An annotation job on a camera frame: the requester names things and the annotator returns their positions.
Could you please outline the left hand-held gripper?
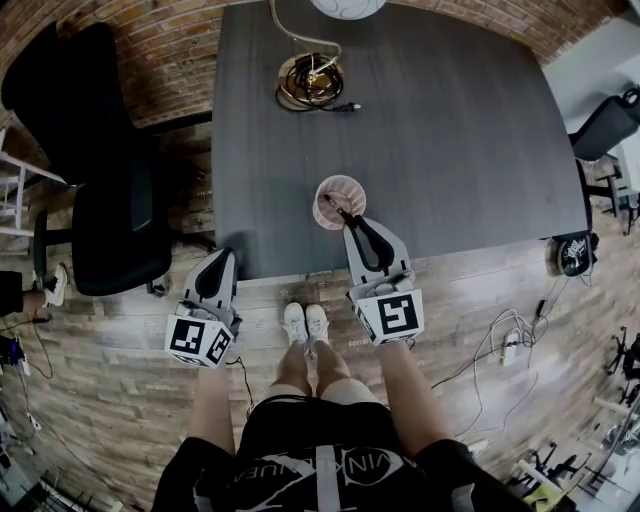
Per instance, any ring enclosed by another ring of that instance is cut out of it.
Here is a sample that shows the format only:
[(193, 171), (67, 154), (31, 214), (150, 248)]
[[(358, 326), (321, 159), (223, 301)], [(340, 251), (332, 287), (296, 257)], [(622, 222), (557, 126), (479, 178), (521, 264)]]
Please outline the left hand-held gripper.
[(236, 283), (233, 249), (217, 250), (197, 263), (187, 275), (183, 298), (167, 318), (165, 351), (191, 366), (224, 365), (242, 322), (232, 305)]

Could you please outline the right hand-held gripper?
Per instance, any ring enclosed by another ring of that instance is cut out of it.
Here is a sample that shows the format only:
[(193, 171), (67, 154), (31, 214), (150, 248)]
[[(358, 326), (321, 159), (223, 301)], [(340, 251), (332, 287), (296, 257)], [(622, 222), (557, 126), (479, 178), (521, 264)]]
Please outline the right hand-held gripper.
[(410, 268), (406, 245), (377, 221), (357, 216), (356, 223), (355, 230), (342, 230), (356, 318), (374, 346), (415, 338), (425, 328), (423, 298), (414, 274), (404, 272)]

